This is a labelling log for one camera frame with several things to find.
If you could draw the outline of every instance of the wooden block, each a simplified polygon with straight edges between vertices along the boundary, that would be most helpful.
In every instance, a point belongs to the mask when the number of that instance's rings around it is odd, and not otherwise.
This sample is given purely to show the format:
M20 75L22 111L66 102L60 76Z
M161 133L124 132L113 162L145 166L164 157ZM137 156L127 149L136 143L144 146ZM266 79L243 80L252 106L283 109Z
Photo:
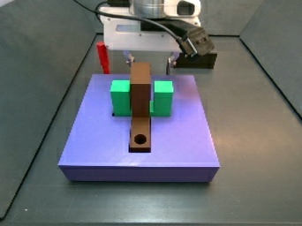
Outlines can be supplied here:
M132 117L128 152L151 152L151 118Z
M129 99L132 117L149 117L151 99L151 65L136 62L131 64Z

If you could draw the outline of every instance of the gray floor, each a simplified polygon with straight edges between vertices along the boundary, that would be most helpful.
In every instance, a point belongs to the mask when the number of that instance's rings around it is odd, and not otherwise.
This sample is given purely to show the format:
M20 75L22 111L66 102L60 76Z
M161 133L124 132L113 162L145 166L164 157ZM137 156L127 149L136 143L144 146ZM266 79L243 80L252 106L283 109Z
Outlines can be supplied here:
M302 124L237 38L213 38L213 70L196 75L221 168L209 184L70 183L56 167L92 73L96 50L58 110L32 169L2 223L302 222ZM135 53L165 73L161 53ZM110 52L112 73L128 73Z

